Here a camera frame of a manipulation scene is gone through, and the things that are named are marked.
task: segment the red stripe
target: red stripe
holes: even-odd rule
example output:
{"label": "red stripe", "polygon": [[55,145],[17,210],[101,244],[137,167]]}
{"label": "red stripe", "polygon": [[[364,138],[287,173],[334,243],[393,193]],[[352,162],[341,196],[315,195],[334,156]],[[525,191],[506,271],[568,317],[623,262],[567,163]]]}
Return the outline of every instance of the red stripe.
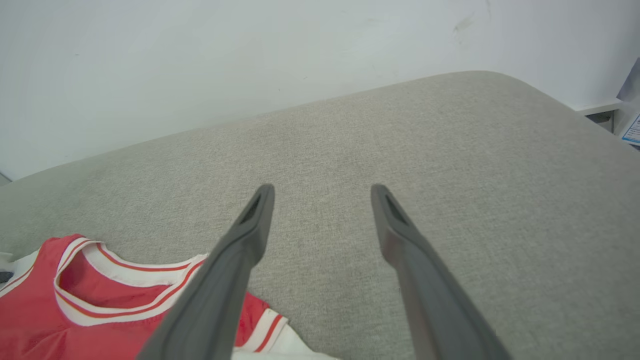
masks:
{"label": "red stripe", "polygon": [[84,245],[86,242],[91,241],[89,239],[81,241],[78,245],[76,245],[74,247],[73,250],[71,250],[71,252],[69,253],[69,255],[67,256],[67,258],[64,260],[64,262],[62,262],[62,266],[60,267],[61,269],[64,269],[65,266],[67,265],[67,260],[69,260],[69,258],[73,257],[74,252],[76,251],[77,248],[79,248],[80,246]]}
{"label": "red stripe", "polygon": [[20,280],[21,278],[23,278],[23,277],[27,276],[27,274],[31,271],[31,269],[33,269],[33,265],[31,265],[31,267],[29,268],[29,270],[27,270],[27,272],[26,272],[26,273],[24,273],[24,274],[20,275],[20,277],[18,277],[16,280],[14,280],[14,281],[12,281],[12,282],[8,283],[8,284],[3,288],[3,290],[4,290],[4,289],[7,289],[9,286],[11,286],[11,285],[15,284],[15,283],[16,283],[18,280]]}
{"label": "red stripe", "polygon": [[254,352],[260,352],[265,346],[267,346],[267,343],[269,342],[269,338],[271,337],[271,334],[273,334],[273,331],[276,329],[276,325],[278,325],[278,322],[280,321],[280,319],[282,318],[282,315],[278,314],[278,316],[276,316],[275,319],[273,319],[273,322],[271,323],[271,327],[269,328],[269,332],[267,332],[267,336],[264,337],[264,340],[262,340],[262,344],[260,344],[260,346],[255,349]]}
{"label": "red stripe", "polygon": [[141,266],[134,266],[134,265],[121,263],[120,261],[116,260],[113,256],[109,255],[109,253],[102,248],[102,244],[100,243],[98,244],[98,250],[100,250],[102,255],[104,255],[107,259],[111,260],[112,263],[116,265],[120,265],[125,268],[130,268],[130,269],[140,270],[140,271],[158,272],[158,271],[182,270],[182,269],[188,268],[190,265],[190,264],[185,264],[185,265],[177,266],[175,268],[143,268]]}
{"label": "red stripe", "polygon": [[114,318],[116,316],[124,316],[124,315],[135,315],[135,314],[140,314],[140,313],[144,313],[146,311],[150,311],[153,310],[157,307],[159,307],[160,305],[162,305],[165,301],[167,301],[173,294],[175,294],[177,291],[179,291],[181,288],[184,287],[184,285],[187,283],[187,281],[189,280],[189,277],[191,276],[191,274],[198,268],[200,267],[200,265],[204,262],[204,260],[202,260],[201,262],[197,263],[193,268],[191,268],[191,270],[189,270],[189,272],[187,273],[187,276],[184,278],[184,280],[180,283],[180,286],[178,286],[177,288],[173,289],[171,292],[169,292],[168,294],[166,294],[162,300],[160,300],[157,304],[148,307],[146,309],[140,309],[140,310],[136,310],[136,311],[131,311],[131,312],[123,312],[123,313],[115,313],[115,314],[102,314],[102,313],[94,313],[93,311],[89,311],[73,302],[71,302],[69,299],[67,299],[62,293],[60,293],[60,291],[58,291],[58,289],[56,289],[56,292],[58,293],[58,295],[60,295],[60,297],[69,305],[71,305],[72,307],[74,307],[76,310],[80,311],[82,314],[85,314],[86,316],[90,316],[93,318]]}

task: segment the gray fabric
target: gray fabric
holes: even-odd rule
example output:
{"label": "gray fabric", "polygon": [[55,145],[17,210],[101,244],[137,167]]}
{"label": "gray fabric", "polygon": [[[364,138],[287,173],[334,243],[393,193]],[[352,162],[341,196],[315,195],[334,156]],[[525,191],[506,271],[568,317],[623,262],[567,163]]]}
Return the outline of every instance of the gray fabric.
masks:
{"label": "gray fabric", "polygon": [[188,131],[15,181],[0,188],[1,250],[82,233],[131,261],[179,261],[207,252],[261,183],[276,203],[249,289],[316,351],[413,356],[372,219],[369,188],[383,183],[515,357],[640,355],[640,154],[490,72]]}

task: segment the red fabric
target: red fabric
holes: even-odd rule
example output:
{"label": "red fabric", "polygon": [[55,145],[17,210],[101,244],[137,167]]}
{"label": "red fabric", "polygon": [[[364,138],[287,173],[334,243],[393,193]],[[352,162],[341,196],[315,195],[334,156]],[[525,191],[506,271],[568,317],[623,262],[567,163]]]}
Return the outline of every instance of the red fabric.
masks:
{"label": "red fabric", "polygon": [[[53,280],[63,252],[80,237],[47,240],[24,282],[0,297],[0,358],[133,359],[159,325],[165,313],[135,322],[87,327],[67,319],[56,301]],[[135,288],[107,279],[87,263],[82,252],[62,273],[60,284],[89,304],[116,308],[148,304],[166,288]],[[236,346],[246,342],[266,308],[267,303],[246,294]]]}

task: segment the wall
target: wall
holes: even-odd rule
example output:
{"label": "wall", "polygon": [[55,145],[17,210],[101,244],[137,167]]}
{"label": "wall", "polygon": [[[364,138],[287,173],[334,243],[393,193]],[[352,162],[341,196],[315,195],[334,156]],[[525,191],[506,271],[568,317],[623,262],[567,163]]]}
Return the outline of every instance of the wall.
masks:
{"label": "wall", "polygon": [[638,56],[639,13],[638,0],[4,0],[0,172],[459,70],[607,103]]}

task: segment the red jersey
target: red jersey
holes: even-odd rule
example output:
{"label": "red jersey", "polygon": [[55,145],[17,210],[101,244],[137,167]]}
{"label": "red jersey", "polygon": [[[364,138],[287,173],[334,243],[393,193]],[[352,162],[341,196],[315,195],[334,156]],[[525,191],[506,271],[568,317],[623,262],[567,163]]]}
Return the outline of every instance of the red jersey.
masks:
{"label": "red jersey", "polygon": [[[0,357],[132,359],[206,257],[141,265],[78,234],[51,238],[0,289]],[[267,352],[286,323],[247,293],[235,350]]]}

